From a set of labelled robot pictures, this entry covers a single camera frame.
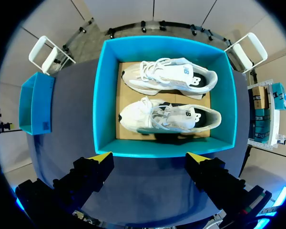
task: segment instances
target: dark blue tablecloth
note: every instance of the dark blue tablecloth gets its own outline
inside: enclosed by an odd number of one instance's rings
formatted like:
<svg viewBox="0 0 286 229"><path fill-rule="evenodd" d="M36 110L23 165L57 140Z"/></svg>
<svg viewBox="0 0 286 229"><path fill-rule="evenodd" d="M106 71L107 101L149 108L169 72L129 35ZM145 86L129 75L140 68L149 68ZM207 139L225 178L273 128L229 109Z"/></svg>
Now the dark blue tablecloth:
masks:
<svg viewBox="0 0 286 229"><path fill-rule="evenodd" d="M53 179L62 178L73 168L73 161L95 155L92 99L97 63L76 64L55 74L52 133L27 135L37 176L51 187ZM233 73L238 107L235 147L205 156L225 161L225 167L237 177L247 148L249 99L244 76ZM101 191L92 193L82 208L91 217L119 225L163 227L219 212L195 187L184 169L184 157L115 157L114 165Z"/></svg>

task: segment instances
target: blue light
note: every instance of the blue light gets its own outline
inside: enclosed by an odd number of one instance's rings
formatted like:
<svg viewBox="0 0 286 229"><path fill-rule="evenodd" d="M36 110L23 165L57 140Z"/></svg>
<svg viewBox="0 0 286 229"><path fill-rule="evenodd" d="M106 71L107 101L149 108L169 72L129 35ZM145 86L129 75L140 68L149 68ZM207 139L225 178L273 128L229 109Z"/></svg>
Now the blue light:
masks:
<svg viewBox="0 0 286 229"><path fill-rule="evenodd" d="M16 203L19 205L19 207L24 211L24 207L20 203L20 200L17 198Z"/></svg>
<svg viewBox="0 0 286 229"><path fill-rule="evenodd" d="M282 205L284 203L285 199L286 199L286 186L283 187L280 195L278 195L278 198L276 199L276 201L274 202L274 204L272 206L277 207L277 206ZM266 216L274 216L275 214L276 214L276 212L270 212L270 213L266 213ZM254 229L264 228L264 226L266 226L266 224L269 221L270 221L269 219L261 219Z"/></svg>
<svg viewBox="0 0 286 229"><path fill-rule="evenodd" d="M20 200L17 198L16 203L18 204L18 206L24 211L24 207L22 206L22 204L20 203Z"/></svg>

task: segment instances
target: blue shoe box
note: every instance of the blue shoe box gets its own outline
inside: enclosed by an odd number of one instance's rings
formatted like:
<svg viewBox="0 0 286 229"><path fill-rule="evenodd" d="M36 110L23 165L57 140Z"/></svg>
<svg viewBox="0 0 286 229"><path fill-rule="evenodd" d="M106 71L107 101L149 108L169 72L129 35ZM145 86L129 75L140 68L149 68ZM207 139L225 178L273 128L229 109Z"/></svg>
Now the blue shoe box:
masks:
<svg viewBox="0 0 286 229"><path fill-rule="evenodd" d="M255 126L256 127L270 126L270 109L255 110Z"/></svg>
<svg viewBox="0 0 286 229"><path fill-rule="evenodd" d="M255 127L254 140L260 143L266 143L269 140L270 126Z"/></svg>
<svg viewBox="0 0 286 229"><path fill-rule="evenodd" d="M30 135L51 132L54 81L54 77L37 72L21 86L19 127Z"/></svg>
<svg viewBox="0 0 286 229"><path fill-rule="evenodd" d="M210 91L211 108L219 111L221 124L210 137L186 139L174 144L157 140L116 139L116 92L119 63L181 58L217 73ZM207 154L235 146L237 103L232 69L226 53L216 47L176 37L132 36L104 42L95 77L93 97L93 138L97 154L113 152L125 157L179 157L186 152Z"/></svg>

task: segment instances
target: chair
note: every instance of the chair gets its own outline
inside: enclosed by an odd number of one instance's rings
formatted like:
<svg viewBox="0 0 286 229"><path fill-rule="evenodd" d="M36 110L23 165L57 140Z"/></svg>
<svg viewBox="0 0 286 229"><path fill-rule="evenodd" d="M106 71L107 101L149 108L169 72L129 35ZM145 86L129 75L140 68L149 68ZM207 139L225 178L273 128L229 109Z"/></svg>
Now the chair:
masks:
<svg viewBox="0 0 286 229"><path fill-rule="evenodd" d="M239 44L239 42L241 40L243 40L244 38L248 37L250 39L250 41L252 42L253 46L255 47L255 49L257 50L257 52L260 54L260 56L262 57L262 60L258 63L256 63L255 65L252 64L251 60L248 58L248 56L245 54L243 48L241 47L241 45ZM233 49L235 54L237 55L237 57L239 58L239 60L241 61L242 65L245 67L245 70L243 71L243 73L246 73L247 71L255 68L256 66L258 66L260 63L264 62L265 60L267 60L268 58L268 54L265 50L265 48L263 47L262 43L259 41L259 39L257 38L257 36L250 32L247 35L245 35L244 37L242 37L241 39L239 39L237 42L235 42L233 45L231 45L230 47L228 47L225 52L227 52L229 49Z"/></svg>
<svg viewBox="0 0 286 229"><path fill-rule="evenodd" d="M40 67L37 63L34 62L34 59L36 58L37 54L39 53L39 51L41 50L41 48L43 47L43 45L45 44L46 41L50 42L54 46L54 48L52 49L49 56L46 58L46 60L43 62L43 64ZM74 61L74 59L72 59L70 56L68 56L63 50L61 50L56 44L54 44L46 36L42 36L38 39L38 41L36 42L36 44L34 45L33 49L31 50L31 52L29 54L29 61L32 62L40 70L42 70L43 73L50 75L48 73L48 70L54 62L57 62L57 61L55 61L55 59L56 59L59 51L62 52L66 56L66 59L63 62L63 64L59 67L58 70L63 68L63 66L65 65L65 63L67 62L68 59L71 60L73 63L76 63Z"/></svg>

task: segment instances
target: sneaker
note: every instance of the sneaker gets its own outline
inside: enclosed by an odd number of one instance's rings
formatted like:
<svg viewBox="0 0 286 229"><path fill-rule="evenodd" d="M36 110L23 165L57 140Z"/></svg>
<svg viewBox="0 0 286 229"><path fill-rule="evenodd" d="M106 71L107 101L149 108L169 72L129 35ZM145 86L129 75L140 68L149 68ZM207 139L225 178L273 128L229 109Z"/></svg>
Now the sneaker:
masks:
<svg viewBox="0 0 286 229"><path fill-rule="evenodd" d="M142 61L122 72L124 82L135 91L155 95L161 90L179 90L193 99L202 99L217 83L217 74L185 58Z"/></svg>
<svg viewBox="0 0 286 229"><path fill-rule="evenodd" d="M125 107L119 122L126 129L142 134L197 133L221 123L218 111L195 104L171 104L147 97Z"/></svg>

